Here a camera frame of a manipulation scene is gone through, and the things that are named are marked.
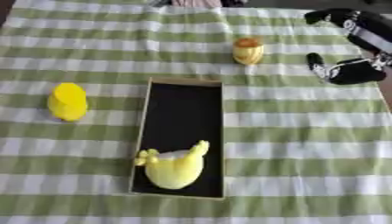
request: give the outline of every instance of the white stripe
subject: white stripe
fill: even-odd
[[[53,140],[45,138],[0,138],[0,156],[69,156],[127,158],[135,151],[130,142]],[[226,143],[225,158],[392,158],[391,141],[369,143]]]
[[[86,21],[67,19],[43,19],[43,18],[7,18],[4,27],[12,28],[53,28],[53,29],[77,29],[81,32],[90,30],[103,31],[150,31],[150,32],[171,32],[194,34],[214,34],[225,33],[243,35],[328,35],[342,36],[342,29],[336,27],[311,27],[311,26],[260,26],[260,25],[228,25],[221,22],[205,24],[163,24],[157,21],[136,21],[136,22],[109,22],[109,21]]]
[[[227,113],[226,127],[384,127],[390,113]]]
[[[129,110],[88,110],[76,123],[135,126],[139,125],[141,113]],[[384,127],[392,125],[390,113],[227,113],[224,125],[237,127]],[[0,107],[0,121],[14,123],[61,124],[52,117],[47,108],[7,108]]]
[[[58,83],[2,81],[0,94],[49,95]],[[80,84],[89,96],[144,97],[146,85]],[[225,86],[224,100],[380,100],[374,87],[241,87]]]
[[[75,173],[77,167],[67,167]],[[128,193],[128,177],[109,175],[0,174],[1,194],[110,195]],[[392,176],[357,177],[225,177],[226,196],[287,197],[389,195]]]
[[[20,157],[132,158],[136,151],[136,146],[130,141],[131,139],[127,142],[120,142],[2,137],[0,138],[0,155]]]
[[[5,224],[390,224],[392,216],[383,214],[355,215],[344,217],[227,217],[227,218],[141,218],[141,217],[108,217],[108,216],[0,216]]]
[[[226,100],[379,100],[374,87],[225,87]]]
[[[389,195],[392,176],[357,177],[226,177],[227,196]]]
[[[368,143],[226,143],[226,158],[392,158],[392,141]]]
[[[195,62],[136,62],[127,60],[89,60],[89,59],[32,59],[0,57],[0,68],[19,70],[60,70],[113,73],[159,73],[159,74],[194,74],[194,75],[292,75],[309,76],[319,81],[305,64],[262,64],[243,66],[240,64],[207,64]]]
[[[77,124],[135,126],[140,124],[141,112],[120,110],[92,110],[78,121]],[[0,122],[12,123],[44,123],[62,124],[60,119],[53,117],[47,108],[6,108],[0,107]]]
[[[42,11],[70,11],[85,13],[132,13],[139,14],[142,12],[165,15],[186,15],[193,13],[208,12],[217,15],[243,16],[243,17],[260,17],[260,18],[303,18],[308,10],[286,10],[286,9],[229,9],[213,8],[207,9],[202,7],[184,8],[184,7],[148,7],[136,4],[100,4],[100,3],[72,3],[72,2],[55,2],[46,0],[17,0],[13,6],[16,9],[34,9]]]
[[[49,95],[58,84],[50,81],[2,81],[0,94]],[[82,83],[80,86],[86,91],[87,97],[144,97],[147,91],[146,85]]]
[[[190,42],[159,42],[155,40],[118,40],[94,38],[34,38],[19,36],[1,36],[1,46],[15,47],[46,47],[60,49],[93,49],[120,51],[163,51],[192,53],[231,53],[233,43],[190,43]],[[359,50],[352,45],[264,45],[264,54],[334,54],[357,55]]]

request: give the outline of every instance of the table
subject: table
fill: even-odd
[[[0,223],[390,223],[388,108],[374,83],[308,71],[308,52],[360,51],[304,13],[17,0],[0,35]],[[248,35],[259,65],[232,59]],[[127,194],[146,81],[166,76],[225,84],[223,201]],[[63,81],[87,91],[79,122],[47,113]]]

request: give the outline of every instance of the black felt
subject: black felt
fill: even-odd
[[[180,190],[154,186],[144,167],[136,167],[132,191],[196,197],[223,196],[221,87],[152,84],[141,149],[188,150],[199,140],[210,143],[199,178]]]

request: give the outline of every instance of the yellow cup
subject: yellow cup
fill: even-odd
[[[68,122],[76,121],[88,110],[86,92],[74,83],[61,83],[52,91],[47,106],[53,116]]]
[[[264,48],[259,38],[239,38],[234,43],[233,57],[243,65],[260,62]]]

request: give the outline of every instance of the green stripe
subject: green stripe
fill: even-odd
[[[58,140],[135,141],[138,127],[78,123],[0,122],[0,137],[37,137]],[[391,140],[389,127],[371,128],[225,128],[225,141],[238,142],[369,142]]]
[[[0,122],[0,127],[2,127],[0,137],[124,142],[134,142],[139,130],[135,126],[83,125],[77,122],[59,122],[56,124]]]
[[[121,51],[93,49],[52,49],[43,47],[8,47],[0,50],[3,57],[33,59],[74,59],[74,60],[129,60],[160,62],[196,62],[196,63],[235,63],[232,53],[219,52],[154,52],[154,51]],[[323,55],[327,63],[352,58],[353,55]],[[304,54],[265,54],[262,64],[297,64],[305,63]]]
[[[255,86],[255,87],[325,87],[326,84],[312,73],[304,72],[304,76],[281,74],[196,74],[189,73],[117,73],[117,72],[88,72],[88,71],[60,71],[60,70],[13,70],[0,69],[0,81],[72,81],[91,84],[136,84],[145,85],[150,77],[196,78],[208,81],[223,81],[227,86]],[[355,85],[366,87],[369,84]]]
[[[7,94],[0,100],[1,107],[46,109],[47,95]],[[88,108],[93,110],[141,110],[144,98],[89,96]],[[225,113],[379,113],[389,112],[383,100],[346,101],[273,101],[273,100],[227,100]]]
[[[127,177],[131,169],[131,162],[126,158],[18,156],[0,157],[0,162],[0,173],[7,174],[100,174]]]
[[[392,197],[241,197],[222,202],[149,196],[2,195],[0,215],[110,217],[341,217],[392,214]]]
[[[0,106],[11,108],[47,109],[47,95],[9,94],[0,98]],[[89,96],[88,108],[96,110],[140,110],[143,109],[144,98]]]
[[[6,25],[2,28],[2,36],[22,36],[58,39],[120,39],[120,40],[155,40],[159,42],[195,42],[195,43],[222,43],[242,37],[241,34],[225,32],[217,33],[173,33],[167,31],[104,31],[104,30],[78,30],[53,28],[13,28]],[[265,44],[287,45],[350,45],[341,36],[337,35],[263,35]]]
[[[371,142],[375,139],[390,141],[390,127],[371,128],[225,128],[225,139],[232,143],[256,142]]]
[[[8,174],[86,174],[128,177],[129,158],[93,157],[0,157],[0,173]],[[335,159],[226,159],[228,177],[354,177],[392,175],[390,158]]]
[[[225,112],[263,113],[378,113],[389,112],[384,100],[333,100],[333,101],[225,101]]]
[[[358,175],[391,175],[392,159],[227,159],[226,175],[234,177],[355,177]]]
[[[61,10],[32,10],[14,9],[13,17],[17,18],[45,18],[45,19],[70,19],[81,21],[115,21],[115,22],[158,22],[160,24],[205,24],[224,23],[229,25],[254,25],[254,26],[309,26],[302,18],[284,17],[245,17],[236,15],[218,15],[212,12],[195,12],[187,14],[159,14],[155,12],[142,13],[92,13],[73,12]],[[329,23],[320,23],[318,27],[333,27]]]

